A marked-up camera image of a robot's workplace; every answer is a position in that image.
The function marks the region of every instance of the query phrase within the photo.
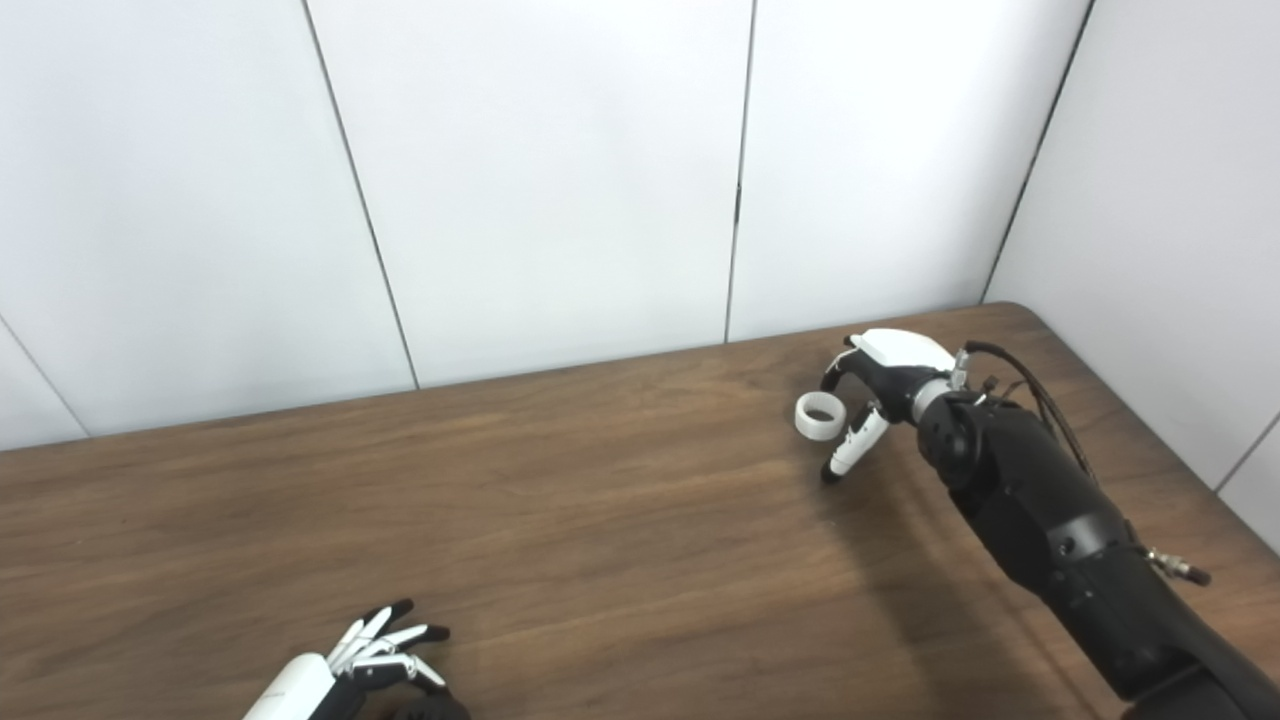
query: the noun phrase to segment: white robotic hand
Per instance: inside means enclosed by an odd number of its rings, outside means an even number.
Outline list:
[[[845,441],[823,466],[826,483],[845,477],[891,424],[914,421],[928,402],[951,387],[956,369],[956,357],[919,333],[877,328],[849,336],[845,343],[851,350],[827,366],[820,389],[796,401],[796,429],[809,439],[828,441],[846,427],[845,406],[832,395],[845,374],[858,375],[874,396],[849,421]]]
[[[449,694],[444,678],[406,651],[424,642],[449,638],[439,625],[413,625],[385,632],[413,609],[402,600],[370,610],[357,619],[328,656],[300,655],[284,666],[244,720],[351,720],[365,693],[410,683],[426,693],[424,703],[406,707],[397,717],[470,720],[466,708]]]

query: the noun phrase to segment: black cable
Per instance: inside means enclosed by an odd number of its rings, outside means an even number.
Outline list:
[[[1009,396],[1012,395],[1015,389],[1023,387],[1024,384],[1027,384],[1025,378],[1020,380],[1014,380],[1012,383],[1010,383],[1007,388],[1005,388],[1005,393],[1000,396],[1000,400],[1001,401],[1009,400]],[[1057,430],[1053,429],[1053,418],[1050,416],[1048,410],[1044,407],[1044,401],[1041,400],[1041,396],[1036,395],[1034,391],[1032,391],[1032,397],[1036,398],[1036,409],[1039,411],[1041,424],[1044,425],[1044,432],[1047,432],[1048,436],[1056,441]]]
[[[1009,365],[1012,366],[1015,370],[1018,370],[1018,373],[1021,374],[1023,379],[1027,380],[1027,386],[1030,388],[1032,395],[1036,397],[1036,404],[1039,406],[1041,411],[1041,419],[1044,421],[1046,425],[1048,425],[1048,418],[1053,419],[1053,423],[1057,424],[1059,429],[1062,432],[1062,438],[1066,441],[1068,447],[1071,448],[1071,455],[1075,456],[1075,461],[1080,465],[1080,469],[1084,470],[1085,475],[1093,478],[1093,480],[1097,482],[1098,478],[1097,475],[1093,474],[1093,468],[1089,465],[1089,459],[1084,456],[1084,448],[1080,447],[1080,441],[1075,437],[1075,433],[1071,430],[1071,425],[1068,424],[1066,416],[1062,415],[1062,411],[1059,409],[1057,402],[1053,402],[1052,396],[1050,396],[1048,391],[1044,389],[1044,384],[1039,382],[1039,378],[1037,378],[1034,373],[1032,373],[1030,368],[1024,365],[1023,361],[1019,360],[1018,357],[1014,357],[1014,355],[1007,350],[1005,350],[1004,347],[991,342],[970,340],[969,342],[964,343],[964,351],[970,355],[982,352],[1000,357],[1005,363],[1009,363]]]

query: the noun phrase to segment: black fingertip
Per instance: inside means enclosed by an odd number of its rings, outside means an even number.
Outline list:
[[[1202,588],[1206,588],[1208,587],[1210,583],[1213,582],[1213,575],[1210,575],[1208,573],[1201,570],[1199,568],[1192,568],[1190,570],[1187,571],[1187,579]]]
[[[428,625],[426,633],[422,634],[421,642],[438,643],[449,639],[449,629],[444,625]]]
[[[822,392],[832,392],[836,386],[840,384],[840,378],[845,377],[845,372],[840,366],[835,366],[822,374],[822,380],[818,382],[818,389]]]
[[[387,620],[388,625],[390,625],[396,620],[399,620],[401,618],[403,618],[403,616],[408,615],[410,612],[412,612],[413,611],[413,601],[411,598],[407,598],[407,597],[404,600],[397,600],[396,602],[393,602],[390,605],[390,609],[392,609],[392,616],[390,616],[389,620]]]

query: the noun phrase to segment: robotic hand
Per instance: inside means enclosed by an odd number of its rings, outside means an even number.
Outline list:
[[[854,373],[870,386],[874,398],[868,401],[849,423],[845,442],[822,469],[822,479],[835,483],[879,441],[891,423],[906,420],[914,409],[913,393],[922,383],[948,377],[955,357],[941,345],[922,334],[873,329],[845,338],[852,350],[841,352],[827,366],[819,392],[810,392],[796,401],[796,429],[809,439],[827,441],[840,434],[845,424],[845,406],[831,395],[840,379]],[[945,388],[941,382],[938,388]],[[922,402],[932,392],[920,395]],[[815,416],[818,413],[827,418]]]
[[[920,454],[969,528],[1009,579],[1057,616],[1115,693],[1133,702],[1128,720],[1280,717],[1280,689],[1161,577],[1206,585],[1208,573],[1139,542],[1025,365],[992,343],[968,342],[951,356],[904,331],[873,329],[846,342],[851,350],[827,368],[823,392],[796,404],[801,433],[833,439],[844,405],[829,392],[841,377],[852,373],[874,396],[849,423],[822,470],[824,482],[846,474],[890,424],[914,425]],[[1010,401],[1009,391],[996,396],[995,378],[969,388],[977,352],[1023,375],[1019,384],[1030,388],[1038,415]]]
[[[388,628],[413,610],[412,600],[374,609],[347,628],[328,656],[300,655],[280,670],[257,698],[244,720],[352,720],[365,703],[365,693],[399,683],[425,694],[396,714],[397,720],[470,720],[453,700],[444,678],[416,655],[417,643],[449,638],[439,625]]]

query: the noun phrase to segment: white wall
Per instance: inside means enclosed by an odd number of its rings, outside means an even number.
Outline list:
[[[750,0],[311,0],[419,380],[719,342]]]
[[[1038,313],[1212,487],[1280,411],[1276,27],[1268,0],[1098,3],[988,295]],[[1276,492],[1265,468],[1233,480],[1238,511]]]
[[[972,302],[1083,4],[759,0],[735,265],[751,0],[3,3],[3,442]]]
[[[0,315],[90,433],[412,387],[297,0],[3,3],[0,97]]]
[[[969,305],[1087,0],[759,0],[728,337]]]
[[[0,319],[0,450],[84,437]]]

